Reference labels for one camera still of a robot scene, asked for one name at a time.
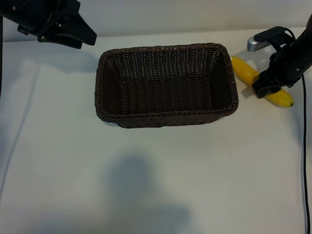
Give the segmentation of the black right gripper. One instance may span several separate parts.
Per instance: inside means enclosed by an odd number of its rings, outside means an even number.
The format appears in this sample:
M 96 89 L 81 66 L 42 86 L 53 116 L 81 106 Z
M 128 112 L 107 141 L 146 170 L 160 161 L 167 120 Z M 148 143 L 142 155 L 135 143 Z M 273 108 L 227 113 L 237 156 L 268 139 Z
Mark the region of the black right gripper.
M 299 36 L 292 45 L 283 47 L 276 54 L 252 88 L 258 98 L 274 94 L 284 86 L 294 85 L 311 65 L 312 38 Z

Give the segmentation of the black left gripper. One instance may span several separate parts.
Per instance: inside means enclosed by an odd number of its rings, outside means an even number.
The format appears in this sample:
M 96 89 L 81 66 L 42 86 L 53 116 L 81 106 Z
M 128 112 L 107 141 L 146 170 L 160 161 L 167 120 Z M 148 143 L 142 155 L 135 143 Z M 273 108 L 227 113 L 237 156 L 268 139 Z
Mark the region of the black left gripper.
M 95 45 L 97 34 L 78 13 L 77 0 L 2 0 L 0 15 L 18 24 L 18 31 L 38 42 L 56 43 L 76 49 Z

